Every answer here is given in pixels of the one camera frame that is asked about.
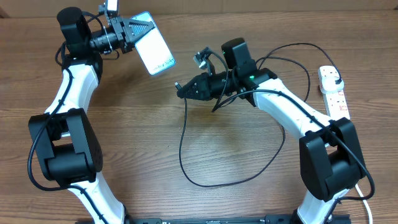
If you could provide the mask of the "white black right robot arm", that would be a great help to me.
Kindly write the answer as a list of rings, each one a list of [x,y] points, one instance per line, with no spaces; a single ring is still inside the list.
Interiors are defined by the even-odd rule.
[[[225,70],[216,73],[211,49],[197,52],[194,61],[202,73],[178,85],[177,96],[216,100],[216,108],[245,99],[298,140],[300,175],[307,188],[304,200],[291,214],[266,215],[264,223],[349,223],[350,217],[335,214],[335,208],[369,177],[354,124],[322,114],[295,96],[274,72],[258,66],[244,39],[230,40],[221,50]]]

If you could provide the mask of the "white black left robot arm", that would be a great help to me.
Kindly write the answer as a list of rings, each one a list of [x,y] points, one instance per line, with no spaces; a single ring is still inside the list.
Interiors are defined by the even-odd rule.
[[[130,52],[156,26],[148,14],[123,18],[108,6],[99,14],[106,17],[108,27],[96,32],[88,23],[99,15],[78,7],[67,7],[57,14],[65,40],[55,61],[63,80],[52,104],[28,122],[32,138],[28,158],[37,159],[44,177],[56,182],[53,191],[75,194],[93,223],[133,223],[103,176],[103,153],[86,112],[101,80],[103,55]]]

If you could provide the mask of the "Samsung Galaxy smartphone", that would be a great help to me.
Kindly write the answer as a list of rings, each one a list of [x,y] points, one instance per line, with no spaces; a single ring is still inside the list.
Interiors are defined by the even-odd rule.
[[[157,75],[160,72],[173,67],[175,65],[174,56],[172,55],[151,14],[146,11],[132,16],[131,19],[152,22],[154,25],[154,28],[135,44],[138,54],[144,62],[147,71],[151,75]]]

